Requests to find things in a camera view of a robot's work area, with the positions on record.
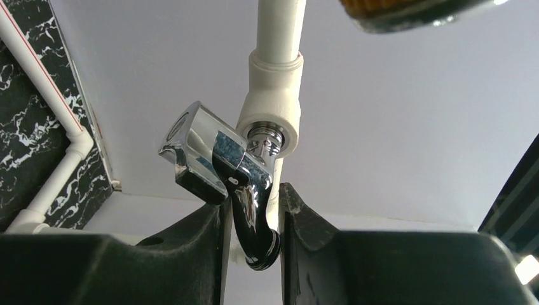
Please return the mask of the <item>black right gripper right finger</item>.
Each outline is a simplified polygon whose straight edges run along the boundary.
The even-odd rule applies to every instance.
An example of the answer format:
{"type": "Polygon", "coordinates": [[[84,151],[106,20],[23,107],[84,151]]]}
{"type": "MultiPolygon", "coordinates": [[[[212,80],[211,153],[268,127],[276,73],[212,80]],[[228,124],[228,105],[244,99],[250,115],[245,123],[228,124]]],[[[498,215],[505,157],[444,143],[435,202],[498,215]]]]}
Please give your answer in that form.
{"type": "Polygon", "coordinates": [[[280,185],[284,304],[536,304],[482,233],[343,231],[280,185]]]}

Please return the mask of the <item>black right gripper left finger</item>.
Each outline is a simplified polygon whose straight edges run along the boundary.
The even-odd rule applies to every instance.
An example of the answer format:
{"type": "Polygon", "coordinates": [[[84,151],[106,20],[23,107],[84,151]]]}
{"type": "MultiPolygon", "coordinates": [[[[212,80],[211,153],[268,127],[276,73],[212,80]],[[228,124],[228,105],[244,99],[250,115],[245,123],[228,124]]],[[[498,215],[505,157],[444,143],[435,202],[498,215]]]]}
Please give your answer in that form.
{"type": "Polygon", "coordinates": [[[104,234],[1,236],[2,304],[221,304],[231,205],[129,245],[104,234]]]}

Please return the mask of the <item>chrome metal faucet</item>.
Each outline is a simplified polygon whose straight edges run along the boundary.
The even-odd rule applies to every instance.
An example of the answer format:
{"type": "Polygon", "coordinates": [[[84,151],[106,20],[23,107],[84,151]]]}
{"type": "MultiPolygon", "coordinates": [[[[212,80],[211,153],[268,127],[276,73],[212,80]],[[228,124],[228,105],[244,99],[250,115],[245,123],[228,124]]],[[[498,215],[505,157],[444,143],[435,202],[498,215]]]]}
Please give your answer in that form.
{"type": "Polygon", "coordinates": [[[231,202],[236,235],[255,271],[268,269],[280,253],[280,235],[269,226],[266,211],[284,145],[278,125],[254,123],[242,135],[196,101],[158,151],[173,164],[176,184],[205,203],[231,202]]]}

